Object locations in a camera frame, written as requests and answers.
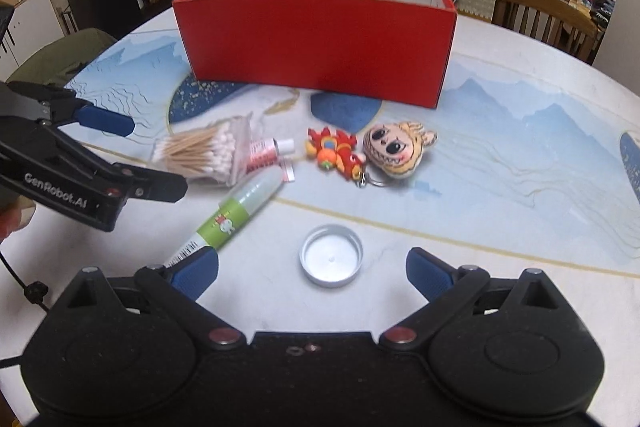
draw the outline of screw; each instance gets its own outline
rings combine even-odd
[[[292,357],[301,357],[305,354],[305,350],[298,346],[289,346],[287,347],[287,355],[291,355]]]
[[[216,328],[209,331],[209,340],[220,344],[220,346],[228,346],[235,344],[242,338],[242,333],[234,328]]]
[[[411,328],[394,326],[385,331],[385,338],[394,344],[408,344],[418,338],[418,334]]]

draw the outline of white tube cap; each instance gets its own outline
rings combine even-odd
[[[292,138],[287,140],[274,140],[276,149],[278,149],[278,156],[286,156],[288,154],[296,153],[296,144]]]

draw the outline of red box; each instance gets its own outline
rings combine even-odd
[[[436,107],[451,0],[175,0],[198,80],[277,84]]]

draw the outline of plush toy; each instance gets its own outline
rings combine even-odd
[[[306,154],[315,158],[318,166],[326,171],[337,168],[346,180],[357,181],[364,172],[366,158],[353,152],[358,139],[344,131],[331,134],[328,127],[318,133],[309,129],[309,140],[305,143]]]
[[[438,139],[422,124],[377,124],[364,136],[364,152],[370,162],[391,178],[407,178],[420,165],[425,148]]]

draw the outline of cartoon eye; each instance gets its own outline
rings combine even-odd
[[[406,145],[401,141],[393,140],[393,142],[386,146],[385,150],[387,154],[398,154],[403,151],[405,147]]]
[[[378,129],[371,135],[371,139],[378,141],[382,140],[385,137],[386,129],[383,127],[382,129]]]

